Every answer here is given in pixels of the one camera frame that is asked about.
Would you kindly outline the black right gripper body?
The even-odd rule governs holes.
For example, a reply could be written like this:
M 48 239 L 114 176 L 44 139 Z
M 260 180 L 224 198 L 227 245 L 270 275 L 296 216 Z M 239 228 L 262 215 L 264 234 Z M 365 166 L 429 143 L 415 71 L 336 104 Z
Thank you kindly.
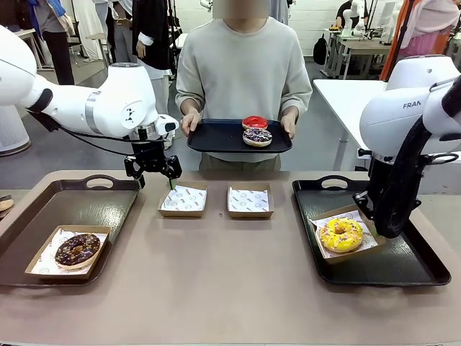
M 374 157 L 370 162 L 367 195 L 371 201 L 373 213 L 377 208 L 381 214 L 391 216 L 395 208 L 397 185 L 392 180 L 393 165 Z

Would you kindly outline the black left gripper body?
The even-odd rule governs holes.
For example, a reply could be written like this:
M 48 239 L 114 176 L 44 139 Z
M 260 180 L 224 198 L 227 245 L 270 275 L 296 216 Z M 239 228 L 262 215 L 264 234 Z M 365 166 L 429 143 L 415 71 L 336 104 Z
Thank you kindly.
M 140 172 L 162 172 L 165 169 L 163 141 L 131 143 L 135 168 Z

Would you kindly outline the person's left hand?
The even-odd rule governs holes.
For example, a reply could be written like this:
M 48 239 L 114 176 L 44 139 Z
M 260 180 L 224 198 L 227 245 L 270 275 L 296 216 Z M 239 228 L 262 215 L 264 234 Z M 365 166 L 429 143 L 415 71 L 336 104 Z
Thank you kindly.
M 287 114 L 283 115 L 281 120 L 281 125 L 290 139 L 295 137 L 295 127 L 297 122 L 297 115 L 295 114 Z

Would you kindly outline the person's right hand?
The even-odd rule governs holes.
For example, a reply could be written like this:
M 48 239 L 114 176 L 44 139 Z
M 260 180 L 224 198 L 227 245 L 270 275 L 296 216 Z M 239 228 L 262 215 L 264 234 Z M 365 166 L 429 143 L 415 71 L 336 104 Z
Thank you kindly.
M 183 134 L 188 137 L 193 133 L 201 120 L 201 116 L 195 109 L 192 109 L 182 117 L 181 129 Z

